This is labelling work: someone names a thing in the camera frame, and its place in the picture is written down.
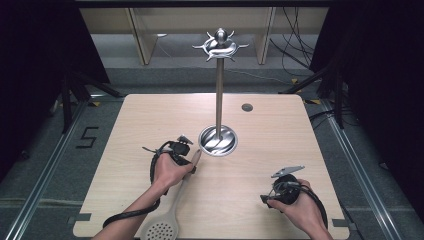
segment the floor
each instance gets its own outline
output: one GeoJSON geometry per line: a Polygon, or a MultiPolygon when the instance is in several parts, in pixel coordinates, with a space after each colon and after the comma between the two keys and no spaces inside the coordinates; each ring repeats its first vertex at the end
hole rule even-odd
{"type": "MultiPolygon", "coordinates": [[[[191,47],[203,44],[206,34],[160,37],[147,66],[140,65],[132,36],[92,37],[111,86],[120,92],[215,91],[214,61],[206,62],[203,51],[191,47]]],[[[280,48],[285,48],[281,35],[273,35],[272,39],[280,48]]],[[[316,39],[313,35],[302,36],[312,48],[316,39]]],[[[234,62],[225,61],[224,92],[277,94],[312,74],[289,57],[283,58],[273,45],[269,47],[266,64],[259,65],[253,36],[235,35],[234,41],[250,46],[240,49],[234,62]]],[[[302,52],[293,47],[287,51],[307,63],[302,52]]],[[[315,90],[319,83],[297,93],[305,100],[309,116],[332,108],[331,98],[317,98],[315,90]]],[[[73,223],[122,105],[122,99],[109,97],[94,88],[90,91],[93,100],[74,107],[76,124],[69,135],[62,134],[63,115],[58,106],[28,146],[30,158],[18,161],[0,184],[0,237],[6,237],[15,219],[26,215],[21,239],[79,239],[72,233],[73,223]],[[82,136],[94,138],[87,140],[82,136]],[[31,198],[37,201],[28,207],[26,203],[31,198]]],[[[348,105],[345,107],[343,130],[334,123],[332,114],[317,115],[311,125],[350,223],[349,239],[424,239],[423,223],[390,171],[379,166],[378,153],[348,105]]]]}

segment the gray carpet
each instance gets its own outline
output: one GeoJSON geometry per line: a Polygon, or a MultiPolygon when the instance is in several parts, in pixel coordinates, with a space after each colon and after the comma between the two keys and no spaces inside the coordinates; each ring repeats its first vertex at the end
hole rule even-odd
{"type": "MultiPolygon", "coordinates": [[[[257,69],[236,70],[245,73],[225,73],[225,92],[255,92],[277,94],[292,86],[293,77],[284,70],[257,69]]],[[[213,69],[107,69],[111,86],[122,93],[190,93],[214,92],[215,70],[213,69]]],[[[308,71],[296,70],[298,74],[308,71]]],[[[317,99],[314,83],[298,94],[304,99],[317,99]]],[[[90,88],[92,93],[100,91],[90,88]]],[[[100,105],[87,107],[75,129],[70,144],[55,170],[43,194],[23,239],[78,239],[72,234],[72,222],[88,191],[97,164],[107,143],[113,124],[122,105],[112,98],[99,98],[100,105]],[[81,139],[87,127],[88,136],[95,136],[92,148],[90,140],[81,139]]],[[[323,111],[319,104],[306,104],[309,115],[323,111]]],[[[54,150],[62,131],[63,115],[59,109],[53,117],[46,118],[40,133],[33,140],[31,158],[15,164],[6,179],[0,184],[0,237],[3,236],[18,213],[23,200],[29,195],[45,163],[54,150]]],[[[352,115],[344,115],[345,131],[349,136],[362,164],[366,168],[374,187],[388,207],[404,239],[423,239],[424,227],[408,201],[403,196],[390,172],[378,166],[378,153],[352,115]]],[[[357,224],[364,239],[384,239],[384,234],[352,172],[346,156],[326,120],[326,116],[312,123],[315,129],[326,166],[333,181],[337,196],[357,224]]],[[[351,231],[349,239],[361,239],[358,231],[351,231]]]]}

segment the metal stand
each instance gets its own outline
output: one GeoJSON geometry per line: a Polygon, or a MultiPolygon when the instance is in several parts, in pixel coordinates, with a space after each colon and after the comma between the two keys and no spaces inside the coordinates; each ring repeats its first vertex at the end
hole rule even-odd
{"type": "Polygon", "coordinates": [[[235,132],[222,125],[222,95],[224,92],[224,59],[233,60],[232,56],[239,48],[248,45],[237,46],[231,40],[234,32],[230,35],[219,28],[214,36],[208,33],[209,39],[202,46],[193,46],[201,48],[209,56],[206,61],[216,58],[216,125],[209,126],[199,135],[199,144],[201,149],[211,156],[225,156],[230,154],[237,146],[237,135],[235,132]]]}

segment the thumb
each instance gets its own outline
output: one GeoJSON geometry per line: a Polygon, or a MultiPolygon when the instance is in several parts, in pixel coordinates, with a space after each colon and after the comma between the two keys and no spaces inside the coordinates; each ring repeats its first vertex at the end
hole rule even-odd
{"type": "Polygon", "coordinates": [[[286,210],[286,208],[288,207],[286,204],[284,204],[284,203],[282,203],[282,202],[280,202],[280,201],[277,201],[277,200],[272,200],[272,199],[269,199],[269,200],[267,201],[267,203],[268,203],[271,207],[273,207],[273,208],[275,208],[275,209],[278,209],[278,210],[280,210],[281,212],[284,212],[284,210],[286,210]]]}
{"type": "Polygon", "coordinates": [[[183,167],[183,168],[184,168],[184,170],[185,170],[187,173],[189,173],[189,172],[191,172],[191,171],[193,170],[193,168],[194,168],[194,164],[193,164],[193,163],[189,163],[189,164],[183,165],[183,166],[181,166],[181,167],[183,167]]]}

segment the hand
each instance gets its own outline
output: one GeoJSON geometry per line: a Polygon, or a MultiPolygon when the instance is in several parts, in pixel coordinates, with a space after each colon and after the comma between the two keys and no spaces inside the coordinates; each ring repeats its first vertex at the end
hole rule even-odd
{"type": "MultiPolygon", "coordinates": [[[[310,187],[310,183],[306,180],[298,179],[298,182],[310,187]]],[[[333,239],[325,228],[319,208],[306,193],[300,192],[296,202],[291,205],[277,200],[268,200],[267,203],[286,214],[290,221],[311,239],[333,239]]]]}
{"type": "Polygon", "coordinates": [[[153,184],[159,184],[166,191],[179,183],[193,167],[192,163],[179,166],[168,153],[162,153],[156,162],[153,184]]]}

